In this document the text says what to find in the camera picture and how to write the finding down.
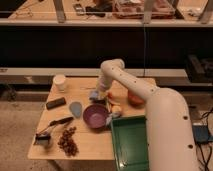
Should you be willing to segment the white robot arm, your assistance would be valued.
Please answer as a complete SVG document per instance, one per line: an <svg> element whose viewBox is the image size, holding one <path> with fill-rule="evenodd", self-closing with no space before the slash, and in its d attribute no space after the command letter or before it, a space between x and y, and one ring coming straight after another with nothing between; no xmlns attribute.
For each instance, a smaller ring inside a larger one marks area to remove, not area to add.
<svg viewBox="0 0 213 171"><path fill-rule="evenodd" d="M106 92L116 80L145 104L150 171L199 171L189 108L171 88L160 88L124 70L122 59L100 65L97 90Z"/></svg>

